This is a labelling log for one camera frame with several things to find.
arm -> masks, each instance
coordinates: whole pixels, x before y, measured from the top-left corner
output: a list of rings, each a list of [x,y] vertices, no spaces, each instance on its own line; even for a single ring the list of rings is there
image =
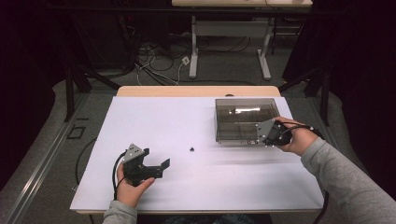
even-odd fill
[[[110,204],[110,208],[105,211],[104,214],[105,224],[113,223],[136,223],[137,211],[135,208],[121,203],[119,201],[113,201]]]
[[[288,128],[297,123],[276,118]],[[352,223],[396,223],[396,202],[334,147],[307,129],[294,129],[290,144],[279,147],[302,156],[304,167],[335,199]]]
[[[111,202],[110,208],[105,211],[103,223],[136,223],[136,207],[140,197],[148,189],[154,178],[143,181],[139,186],[134,187],[127,183],[123,174],[123,163],[117,169],[117,179],[120,181],[117,186],[117,200]]]

transparent acrylic box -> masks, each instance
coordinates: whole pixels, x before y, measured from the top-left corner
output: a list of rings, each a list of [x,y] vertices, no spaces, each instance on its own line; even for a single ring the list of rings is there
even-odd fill
[[[257,124],[279,116],[272,98],[216,99],[216,141],[257,144]]]

gray floor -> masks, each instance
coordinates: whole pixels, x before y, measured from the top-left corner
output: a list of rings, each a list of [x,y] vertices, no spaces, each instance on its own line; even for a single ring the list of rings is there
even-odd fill
[[[202,49],[206,47],[205,49],[227,50],[240,40],[240,38],[231,37],[211,37],[200,39],[200,45]],[[256,52],[261,47],[261,41],[251,39],[248,43],[248,39],[245,39],[244,43],[248,43],[248,47],[241,52],[201,50],[198,62],[198,77],[195,80],[189,79],[189,67],[182,66],[180,79],[183,81],[180,81],[180,85],[280,86],[283,84],[281,75],[294,42],[295,37],[293,36],[280,36],[276,42],[275,54],[267,55],[272,75],[271,81],[262,79]],[[173,46],[169,52],[181,56],[174,60],[174,65],[169,70],[159,73],[177,79],[177,69],[181,63],[181,58],[190,56],[188,52],[180,54],[184,50],[180,45]],[[157,55],[152,67],[165,68],[170,64],[169,59]],[[158,85],[144,73],[140,74],[138,82],[136,70],[127,76],[113,80],[120,85],[139,85],[139,82],[141,85]],[[115,91],[97,80],[92,79],[91,84],[93,85],[91,94],[76,93],[78,110],[69,122],[63,122],[66,111],[65,84],[61,82],[53,88],[56,92],[56,102],[49,119],[18,170],[0,193],[0,210],[2,211],[0,223],[6,223],[7,221],[16,223],[90,223],[87,216],[69,210],[74,196],[72,188],[76,185],[75,164],[80,151],[99,133],[111,98],[115,94]],[[282,93],[289,103],[294,118],[316,127],[322,127],[322,131],[329,141],[364,170],[348,142],[347,126],[344,122],[340,101],[331,95],[329,103],[331,126],[324,128],[318,117],[318,97],[305,98],[302,92],[304,85],[304,83],[301,83]],[[75,132],[71,133],[73,127],[84,127],[84,133],[80,139],[73,138],[77,134]],[[91,149],[91,146],[89,146],[81,158],[78,167],[79,176],[82,176]],[[47,166],[49,169],[42,169],[43,166]],[[317,212],[273,213],[271,218],[275,224],[305,224],[313,223],[317,215]],[[95,223],[100,223],[103,218],[101,215],[95,215],[94,220]],[[321,223],[348,222],[345,221],[336,204],[330,200],[328,212]]]

desk leg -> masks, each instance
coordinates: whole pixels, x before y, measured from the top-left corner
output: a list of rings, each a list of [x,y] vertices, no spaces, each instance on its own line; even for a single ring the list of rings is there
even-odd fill
[[[262,43],[262,49],[258,49],[257,52],[259,54],[260,65],[262,66],[262,75],[264,79],[269,81],[271,80],[270,69],[268,68],[268,63],[265,60],[265,55],[268,49],[268,43],[270,42],[271,37],[271,28],[269,22],[267,23],[267,27],[265,28],[265,36],[264,42]]]
[[[196,21],[195,17],[191,20],[191,35],[192,35],[192,46],[191,46],[191,63],[190,63],[190,78],[197,77],[197,65],[198,65],[198,48],[197,48],[197,34],[196,34]]]

metal stand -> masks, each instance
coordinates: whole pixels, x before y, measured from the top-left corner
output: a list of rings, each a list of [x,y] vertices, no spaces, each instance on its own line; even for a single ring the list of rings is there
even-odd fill
[[[197,77],[198,48],[196,37],[198,35],[212,36],[251,36],[262,37],[262,49],[258,49],[262,75],[265,80],[271,80],[265,54],[271,37],[271,28],[268,21],[197,21],[191,20],[192,53],[190,64],[190,78]]]

